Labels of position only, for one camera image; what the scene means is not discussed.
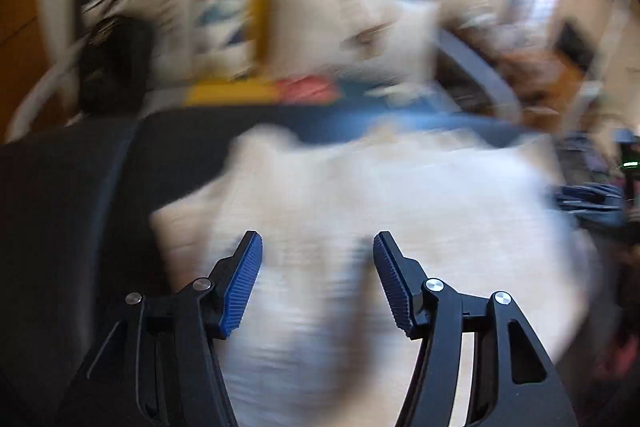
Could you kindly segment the wooden side table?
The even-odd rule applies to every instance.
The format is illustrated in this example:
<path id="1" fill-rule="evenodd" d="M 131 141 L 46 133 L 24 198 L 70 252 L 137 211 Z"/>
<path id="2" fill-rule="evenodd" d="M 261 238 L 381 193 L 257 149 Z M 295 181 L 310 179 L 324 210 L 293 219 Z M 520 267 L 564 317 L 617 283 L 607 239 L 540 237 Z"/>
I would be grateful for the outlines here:
<path id="1" fill-rule="evenodd" d="M 480 50 L 520 101 L 522 123 L 553 133 L 588 94 L 588 83 L 604 78 L 616 37 L 604 35 L 594 44 L 576 20 L 564 20 L 547 46 L 528 28 L 492 25 Z"/>

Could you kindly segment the black handbag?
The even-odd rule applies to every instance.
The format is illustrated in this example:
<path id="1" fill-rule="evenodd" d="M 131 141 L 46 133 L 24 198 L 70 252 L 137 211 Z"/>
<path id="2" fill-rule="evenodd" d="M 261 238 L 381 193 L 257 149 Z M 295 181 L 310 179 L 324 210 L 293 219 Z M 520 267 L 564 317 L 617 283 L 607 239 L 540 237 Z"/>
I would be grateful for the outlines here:
<path id="1" fill-rule="evenodd" d="M 88 117 L 138 113 L 151 77 L 155 34 L 146 20 L 110 15 L 89 32 L 78 60 L 78 109 Z"/>

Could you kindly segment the triangle pattern cushion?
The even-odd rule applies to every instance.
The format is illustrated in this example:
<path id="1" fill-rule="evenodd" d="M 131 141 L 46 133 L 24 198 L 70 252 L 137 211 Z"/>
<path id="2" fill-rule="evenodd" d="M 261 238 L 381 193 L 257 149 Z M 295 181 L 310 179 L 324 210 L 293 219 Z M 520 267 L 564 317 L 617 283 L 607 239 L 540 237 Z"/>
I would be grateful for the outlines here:
<path id="1" fill-rule="evenodd" d="M 206 77 L 248 76 L 254 69 L 253 0 L 91 0 L 81 8 L 92 26 L 110 15 L 149 22 L 155 31 L 152 72 L 159 86 Z"/>

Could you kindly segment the white knitted sweater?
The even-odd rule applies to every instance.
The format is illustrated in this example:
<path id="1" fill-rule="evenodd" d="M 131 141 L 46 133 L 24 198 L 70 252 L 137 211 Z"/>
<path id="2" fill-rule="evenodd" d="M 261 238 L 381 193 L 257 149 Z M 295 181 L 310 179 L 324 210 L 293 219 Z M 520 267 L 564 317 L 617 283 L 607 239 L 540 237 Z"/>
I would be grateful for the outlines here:
<path id="1" fill-rule="evenodd" d="M 396 326 L 374 236 L 457 291 L 507 291 L 552 359 L 589 305 L 591 257 L 550 194 L 563 182 L 547 135 L 488 145 L 469 130 L 382 126 L 311 146 L 280 127 L 236 139 L 221 176 L 156 210 L 170 285 L 183 288 L 262 236 L 241 326 L 217 346 L 243 426 L 390 426 L 419 346 Z"/>

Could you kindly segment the pink cloth on seat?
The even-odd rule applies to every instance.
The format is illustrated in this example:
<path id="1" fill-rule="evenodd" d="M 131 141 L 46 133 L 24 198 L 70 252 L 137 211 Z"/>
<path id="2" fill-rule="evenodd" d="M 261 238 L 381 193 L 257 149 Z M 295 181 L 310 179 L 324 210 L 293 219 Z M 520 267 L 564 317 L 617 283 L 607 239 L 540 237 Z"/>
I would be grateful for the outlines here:
<path id="1" fill-rule="evenodd" d="M 342 97 L 336 83 L 326 77 L 290 77 L 276 82 L 278 100 L 286 105 L 328 105 Z"/>

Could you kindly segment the deer print cushion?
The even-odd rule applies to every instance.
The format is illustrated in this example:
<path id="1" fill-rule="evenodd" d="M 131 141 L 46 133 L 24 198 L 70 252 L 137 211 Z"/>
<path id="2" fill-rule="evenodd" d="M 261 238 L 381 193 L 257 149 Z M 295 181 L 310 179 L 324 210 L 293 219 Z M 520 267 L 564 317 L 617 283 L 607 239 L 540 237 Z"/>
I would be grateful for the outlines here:
<path id="1" fill-rule="evenodd" d="M 271 0 L 266 69 L 273 78 L 431 81 L 438 11 L 430 0 Z"/>

